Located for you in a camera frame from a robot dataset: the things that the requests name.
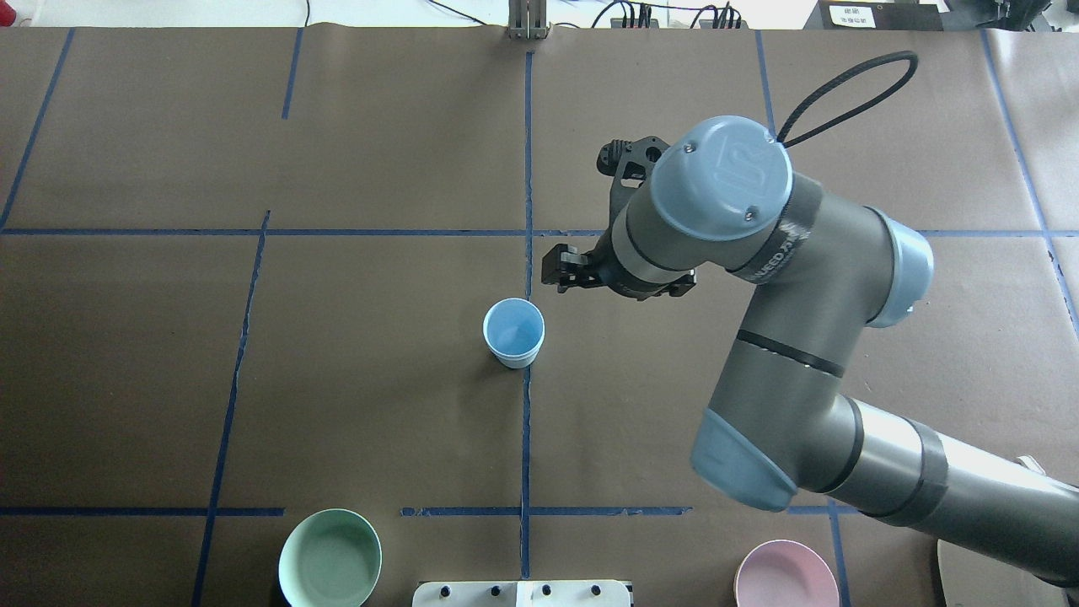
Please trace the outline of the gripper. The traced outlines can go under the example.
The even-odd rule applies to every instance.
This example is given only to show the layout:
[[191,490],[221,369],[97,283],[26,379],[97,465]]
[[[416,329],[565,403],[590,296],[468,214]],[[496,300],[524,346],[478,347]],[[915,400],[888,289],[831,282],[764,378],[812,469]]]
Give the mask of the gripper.
[[684,296],[697,285],[695,270],[683,273],[671,282],[648,282],[625,265],[615,254],[613,229],[609,227],[589,253],[581,253],[577,247],[556,244],[542,259],[540,281],[556,287],[558,293],[570,288],[607,287],[618,295],[644,301],[652,296]]

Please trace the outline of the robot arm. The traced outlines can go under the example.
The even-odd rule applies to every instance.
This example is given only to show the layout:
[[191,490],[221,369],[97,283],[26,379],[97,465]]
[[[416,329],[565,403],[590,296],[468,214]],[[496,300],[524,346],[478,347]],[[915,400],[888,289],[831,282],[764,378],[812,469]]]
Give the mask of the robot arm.
[[609,226],[590,252],[554,247],[544,284],[682,296],[713,264],[755,287],[691,447],[706,483],[768,512],[821,493],[1076,591],[1075,486],[839,391],[862,332],[926,296],[921,234],[795,173],[745,116],[671,144],[612,141],[596,165],[612,180]]

